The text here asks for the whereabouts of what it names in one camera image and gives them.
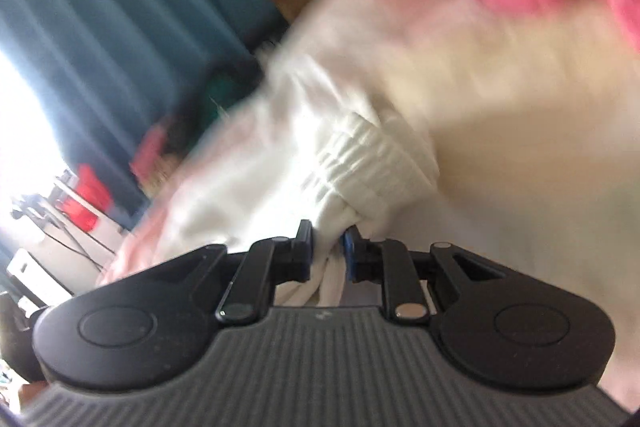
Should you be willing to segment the cream white striped garment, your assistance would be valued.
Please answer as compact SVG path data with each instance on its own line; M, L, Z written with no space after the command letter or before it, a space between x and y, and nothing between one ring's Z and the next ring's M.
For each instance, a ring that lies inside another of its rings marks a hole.
M597 303L602 387L639 405L639 54L599 0L541 16L477 0L314 0L262 87L206 133L103 275L207 244L316 230L285 306L359 303L338 240L357 225L450 242Z

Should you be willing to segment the teal curtain right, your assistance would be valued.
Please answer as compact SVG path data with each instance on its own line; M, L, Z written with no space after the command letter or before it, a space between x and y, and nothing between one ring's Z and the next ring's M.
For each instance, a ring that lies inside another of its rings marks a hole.
M136 213L145 198L129 165L145 132L278 17L271 0L1 0L1 49L67 164L91 166Z

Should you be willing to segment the pile of mixed clothes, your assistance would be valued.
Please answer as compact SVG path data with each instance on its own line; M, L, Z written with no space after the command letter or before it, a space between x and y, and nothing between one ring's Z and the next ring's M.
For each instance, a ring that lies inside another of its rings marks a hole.
M206 130L228 116L262 82L262 66L243 57L209 67L203 80L145 133L130 170L141 192L154 198L198 144Z

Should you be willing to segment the red garment on hanger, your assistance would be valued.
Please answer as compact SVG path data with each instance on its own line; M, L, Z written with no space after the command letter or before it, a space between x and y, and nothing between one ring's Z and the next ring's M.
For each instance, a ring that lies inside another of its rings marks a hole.
M62 191L58 210L83 232L91 232L113 202L108 188L87 164L81 164L75 173L66 172L58 179L58 188Z

